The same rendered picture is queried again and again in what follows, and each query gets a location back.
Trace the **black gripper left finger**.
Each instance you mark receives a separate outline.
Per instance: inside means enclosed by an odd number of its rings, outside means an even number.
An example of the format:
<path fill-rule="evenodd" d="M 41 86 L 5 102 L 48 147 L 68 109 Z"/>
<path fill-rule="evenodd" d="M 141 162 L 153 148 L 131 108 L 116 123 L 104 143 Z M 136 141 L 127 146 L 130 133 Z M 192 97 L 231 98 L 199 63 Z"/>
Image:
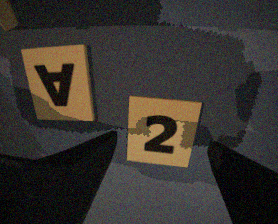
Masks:
<path fill-rule="evenodd" d="M 23 203 L 31 224 L 82 224 L 117 145 L 117 131 L 33 160 L 0 154 L 0 195 Z"/>

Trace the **tan wooden easel board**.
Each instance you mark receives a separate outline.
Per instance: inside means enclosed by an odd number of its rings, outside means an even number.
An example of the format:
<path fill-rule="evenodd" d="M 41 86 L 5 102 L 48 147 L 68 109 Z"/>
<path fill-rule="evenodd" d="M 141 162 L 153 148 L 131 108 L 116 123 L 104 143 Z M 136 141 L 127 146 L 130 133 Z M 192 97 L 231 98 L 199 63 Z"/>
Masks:
<path fill-rule="evenodd" d="M 10 0 L 0 0 L 0 24 L 5 31 L 18 26 Z"/>

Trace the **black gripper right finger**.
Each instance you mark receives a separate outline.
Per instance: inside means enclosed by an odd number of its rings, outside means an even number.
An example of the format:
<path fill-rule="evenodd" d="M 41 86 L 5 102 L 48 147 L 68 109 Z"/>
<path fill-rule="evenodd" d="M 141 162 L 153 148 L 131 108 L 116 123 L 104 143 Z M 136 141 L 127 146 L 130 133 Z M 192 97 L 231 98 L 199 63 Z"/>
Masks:
<path fill-rule="evenodd" d="M 207 155 L 232 224 L 278 224 L 278 173 L 217 141 Z"/>

